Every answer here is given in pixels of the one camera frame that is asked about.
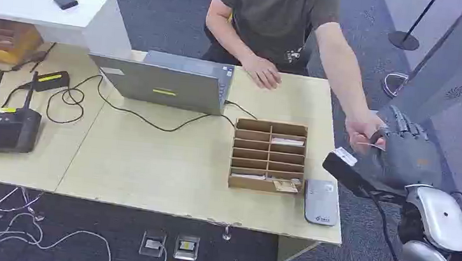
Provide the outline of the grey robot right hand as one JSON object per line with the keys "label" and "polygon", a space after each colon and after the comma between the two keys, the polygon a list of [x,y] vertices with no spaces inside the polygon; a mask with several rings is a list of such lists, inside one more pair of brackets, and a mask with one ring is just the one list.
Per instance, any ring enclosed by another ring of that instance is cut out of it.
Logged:
{"label": "grey robot right hand", "polygon": [[386,126],[370,139],[358,168],[371,182],[401,190],[412,185],[440,187],[442,166],[437,147],[418,123],[395,105],[386,108]]}

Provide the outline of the person's left hand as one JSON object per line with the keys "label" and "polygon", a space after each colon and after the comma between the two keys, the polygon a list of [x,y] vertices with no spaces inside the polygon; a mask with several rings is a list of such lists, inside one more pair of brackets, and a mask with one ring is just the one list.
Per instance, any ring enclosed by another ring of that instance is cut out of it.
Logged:
{"label": "person's left hand", "polygon": [[347,114],[345,125],[352,149],[362,155],[368,152],[372,135],[386,126],[381,118],[370,110]]}

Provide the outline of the person's right hand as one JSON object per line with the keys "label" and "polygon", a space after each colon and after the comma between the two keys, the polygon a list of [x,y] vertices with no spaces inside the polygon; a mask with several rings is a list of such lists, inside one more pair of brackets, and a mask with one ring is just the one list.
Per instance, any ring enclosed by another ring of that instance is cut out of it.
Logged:
{"label": "person's right hand", "polygon": [[255,54],[245,55],[239,59],[242,67],[256,86],[269,90],[278,88],[281,76],[273,63]]}

